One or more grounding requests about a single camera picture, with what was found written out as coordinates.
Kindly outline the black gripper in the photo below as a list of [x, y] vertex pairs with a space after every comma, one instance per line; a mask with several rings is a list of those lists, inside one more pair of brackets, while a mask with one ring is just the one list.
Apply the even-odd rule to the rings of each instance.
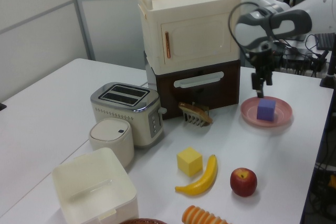
[[249, 61], [255, 68], [256, 73], [251, 74], [252, 89], [256, 91], [258, 98], [264, 97], [263, 85], [272, 85], [272, 72], [275, 69], [274, 54], [277, 45], [274, 42], [262, 42], [257, 48], [250, 51]]

